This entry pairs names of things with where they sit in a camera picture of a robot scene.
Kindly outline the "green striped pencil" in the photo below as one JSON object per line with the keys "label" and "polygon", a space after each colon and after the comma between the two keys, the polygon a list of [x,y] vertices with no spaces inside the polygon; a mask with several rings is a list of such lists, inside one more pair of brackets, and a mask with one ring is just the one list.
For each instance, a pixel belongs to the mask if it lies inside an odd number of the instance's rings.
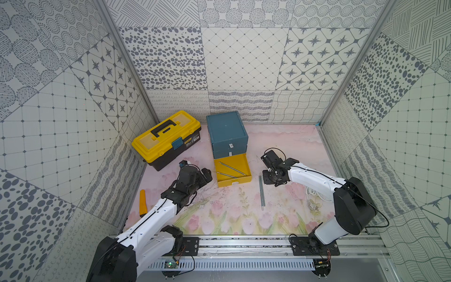
{"label": "green striped pencil", "polygon": [[264,188],[263,188],[263,177],[262,175],[258,176],[259,190],[260,190],[260,199],[261,199],[261,209],[264,210],[265,207],[265,197],[264,197]]}

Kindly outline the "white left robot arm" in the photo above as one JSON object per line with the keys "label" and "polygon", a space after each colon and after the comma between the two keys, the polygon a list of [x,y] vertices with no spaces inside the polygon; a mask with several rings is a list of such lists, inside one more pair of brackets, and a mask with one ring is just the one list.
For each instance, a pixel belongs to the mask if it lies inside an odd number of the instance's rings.
{"label": "white left robot arm", "polygon": [[211,170],[181,162],[177,179],[151,211],[115,238],[107,236],[99,243],[87,281],[134,282],[162,256],[181,254],[183,232],[168,223],[212,180]]}

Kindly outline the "yellow bottom drawer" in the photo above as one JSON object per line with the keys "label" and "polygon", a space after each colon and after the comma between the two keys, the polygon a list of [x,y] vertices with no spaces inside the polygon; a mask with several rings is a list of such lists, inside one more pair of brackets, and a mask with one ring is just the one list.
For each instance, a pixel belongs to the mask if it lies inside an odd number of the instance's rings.
{"label": "yellow bottom drawer", "polygon": [[247,155],[240,154],[214,160],[218,187],[250,183],[252,174]]}

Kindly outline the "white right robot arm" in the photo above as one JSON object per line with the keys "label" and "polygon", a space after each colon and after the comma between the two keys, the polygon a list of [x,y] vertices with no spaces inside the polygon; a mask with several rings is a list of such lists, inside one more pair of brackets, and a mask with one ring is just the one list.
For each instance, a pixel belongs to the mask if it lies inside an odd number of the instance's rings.
{"label": "white right robot arm", "polygon": [[267,149],[261,160],[263,183],[275,187],[294,182],[310,188],[334,206],[334,215],[320,223],[304,238],[291,238],[293,252],[307,251],[316,256],[338,255],[336,240],[346,235],[358,235],[378,214],[364,184],[357,178],[333,177],[309,168],[293,158],[280,158],[273,148]]}

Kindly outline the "grey green pencil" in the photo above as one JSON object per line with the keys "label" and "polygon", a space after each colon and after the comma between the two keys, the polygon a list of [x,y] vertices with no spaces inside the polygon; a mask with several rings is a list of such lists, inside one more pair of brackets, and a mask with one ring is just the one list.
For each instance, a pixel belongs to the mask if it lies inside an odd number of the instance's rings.
{"label": "grey green pencil", "polygon": [[241,175],[245,175],[244,172],[242,172],[242,171],[240,171],[240,170],[238,170],[238,169],[236,169],[236,168],[234,168],[234,167],[232,167],[232,166],[229,166],[228,164],[225,164],[225,163],[223,163],[223,162],[219,162],[219,164],[221,164],[221,165],[223,165],[223,166],[225,166],[225,167],[227,167],[227,168],[229,168],[229,169],[231,169],[231,170],[233,170],[233,171],[235,171],[235,172],[238,172],[238,173],[241,174]]}
{"label": "grey green pencil", "polygon": [[232,179],[237,179],[237,178],[238,178],[238,177],[236,177],[236,176],[232,176],[232,175],[229,175],[229,174],[226,174],[226,173],[222,173],[222,172],[216,172],[216,173],[219,174],[219,175],[223,175],[223,176],[232,178]]}

